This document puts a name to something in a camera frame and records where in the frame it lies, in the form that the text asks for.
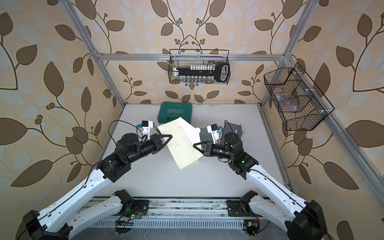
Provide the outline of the light blue envelope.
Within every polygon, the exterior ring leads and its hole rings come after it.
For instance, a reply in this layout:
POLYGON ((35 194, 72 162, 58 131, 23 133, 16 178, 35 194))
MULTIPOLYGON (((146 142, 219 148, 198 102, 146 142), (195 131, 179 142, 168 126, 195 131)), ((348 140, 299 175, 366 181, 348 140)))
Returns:
POLYGON ((212 135, 208 132, 207 128, 200 128, 200 133, 199 133, 199 136, 200 136, 200 140, 201 142, 205 142, 205 141, 212 141, 212 135))

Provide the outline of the yellow envelope red seal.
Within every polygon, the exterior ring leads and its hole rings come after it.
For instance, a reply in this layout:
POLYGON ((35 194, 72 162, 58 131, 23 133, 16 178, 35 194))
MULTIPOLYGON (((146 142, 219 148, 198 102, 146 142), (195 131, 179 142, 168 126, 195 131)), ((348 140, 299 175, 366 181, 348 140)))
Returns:
POLYGON ((203 154, 193 147, 201 142, 199 128, 193 127, 181 117, 158 128, 163 135, 172 135, 167 146, 180 170, 200 161, 203 154))

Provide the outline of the dark grey envelope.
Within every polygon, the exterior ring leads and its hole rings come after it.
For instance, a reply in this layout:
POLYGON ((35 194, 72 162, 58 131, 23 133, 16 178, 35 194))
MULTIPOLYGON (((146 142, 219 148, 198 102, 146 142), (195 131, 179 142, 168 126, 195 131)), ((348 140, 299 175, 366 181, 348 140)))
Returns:
POLYGON ((234 123, 225 122, 225 126, 223 127, 222 136, 224 137, 227 133, 232 133, 232 132, 234 132, 235 134, 237 134, 241 138, 243 135, 242 125, 237 125, 234 123))

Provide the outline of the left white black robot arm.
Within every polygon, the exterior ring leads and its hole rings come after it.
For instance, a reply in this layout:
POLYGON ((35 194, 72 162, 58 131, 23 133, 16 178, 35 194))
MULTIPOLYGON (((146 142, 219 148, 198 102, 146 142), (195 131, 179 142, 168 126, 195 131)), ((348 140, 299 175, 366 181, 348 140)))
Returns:
POLYGON ((161 151, 172 135, 153 134, 144 142, 129 133, 117 142, 115 150, 96 163, 88 177, 55 203, 41 211, 30 211, 23 217, 26 229, 18 236, 27 240, 69 240, 88 226, 108 216, 139 210, 126 191, 115 192, 106 201, 87 210, 81 208, 96 194, 115 183, 131 170, 132 163, 161 151))

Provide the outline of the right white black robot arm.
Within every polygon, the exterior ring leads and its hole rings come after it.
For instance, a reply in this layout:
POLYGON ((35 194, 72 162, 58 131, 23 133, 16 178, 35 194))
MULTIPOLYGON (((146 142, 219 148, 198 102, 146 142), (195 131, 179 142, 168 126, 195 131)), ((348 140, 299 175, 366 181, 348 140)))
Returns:
POLYGON ((226 159, 229 167, 255 185, 268 199, 248 191, 239 202, 239 213, 259 215, 280 227, 291 240, 321 240, 328 233, 323 209, 291 192, 276 181, 259 162, 245 152, 243 142, 234 133, 225 135, 224 145, 212 141, 195 143, 194 149, 206 157, 226 159))

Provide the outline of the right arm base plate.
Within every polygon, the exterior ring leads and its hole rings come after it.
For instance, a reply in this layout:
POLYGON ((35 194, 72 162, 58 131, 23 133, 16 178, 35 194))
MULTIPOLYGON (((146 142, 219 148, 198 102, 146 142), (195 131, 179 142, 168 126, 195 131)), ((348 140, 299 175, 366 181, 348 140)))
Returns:
POLYGON ((239 200, 227 200, 229 217, 257 217, 258 215, 251 210, 249 205, 255 196, 258 196, 257 192, 248 191, 239 200))

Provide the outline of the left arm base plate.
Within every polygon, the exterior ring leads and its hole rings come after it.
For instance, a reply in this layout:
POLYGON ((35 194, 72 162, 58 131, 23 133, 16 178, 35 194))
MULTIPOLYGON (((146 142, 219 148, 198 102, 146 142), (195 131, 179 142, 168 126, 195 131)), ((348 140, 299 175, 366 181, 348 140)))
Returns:
POLYGON ((126 190, 116 191, 110 199, 118 205, 116 216, 144 216, 149 210, 149 200, 135 199, 126 190))

